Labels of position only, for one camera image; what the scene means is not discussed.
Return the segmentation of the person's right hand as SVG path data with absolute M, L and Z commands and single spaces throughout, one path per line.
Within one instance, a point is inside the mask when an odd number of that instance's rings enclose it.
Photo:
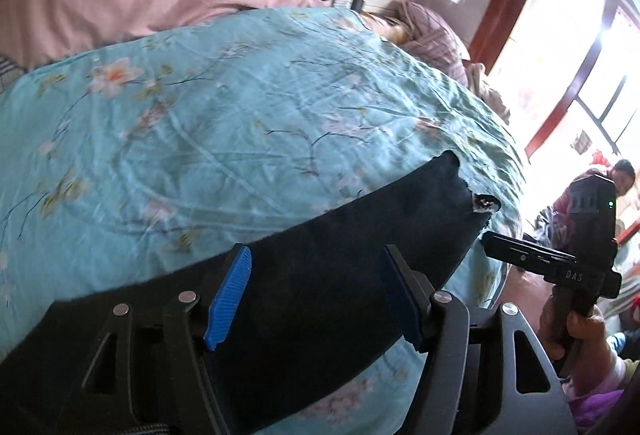
M 608 377 L 613 377 L 618 357 L 606 342 L 605 321 L 600 308 L 593 306 L 587 316 L 569 311 L 563 327 L 562 301 L 551 294 L 539 318 L 538 339 L 552 361 L 565 357 L 561 344 L 563 332 L 573 340 L 568 356 L 568 375 L 573 395 L 582 397 L 594 392 Z

